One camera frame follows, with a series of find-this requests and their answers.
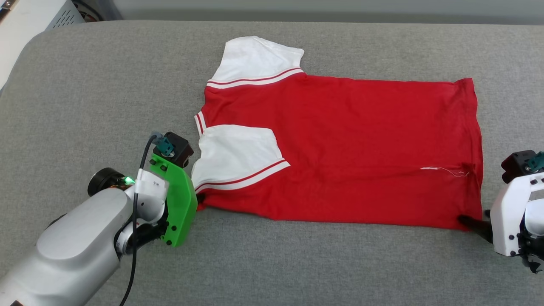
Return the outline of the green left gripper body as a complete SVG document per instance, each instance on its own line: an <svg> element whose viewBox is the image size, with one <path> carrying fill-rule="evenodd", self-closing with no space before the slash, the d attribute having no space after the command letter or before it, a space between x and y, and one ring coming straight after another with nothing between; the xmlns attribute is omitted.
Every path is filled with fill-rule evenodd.
<svg viewBox="0 0 544 306"><path fill-rule="evenodd" d="M198 199L187 172L169 159L153 154L151 172L169 183L163 217L157 222L161 240L172 248L185 242L198 208Z"/></svg>

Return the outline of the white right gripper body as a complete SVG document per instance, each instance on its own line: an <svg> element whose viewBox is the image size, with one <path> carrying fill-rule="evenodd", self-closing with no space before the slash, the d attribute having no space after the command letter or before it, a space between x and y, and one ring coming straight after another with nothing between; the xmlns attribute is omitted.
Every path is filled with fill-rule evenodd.
<svg viewBox="0 0 544 306"><path fill-rule="evenodd" d="M533 192L543 190L543 174L535 173L513 179L499 192L491 208L495 252L516 256L521 225L529 236L543 237L543 199L530 200Z"/></svg>

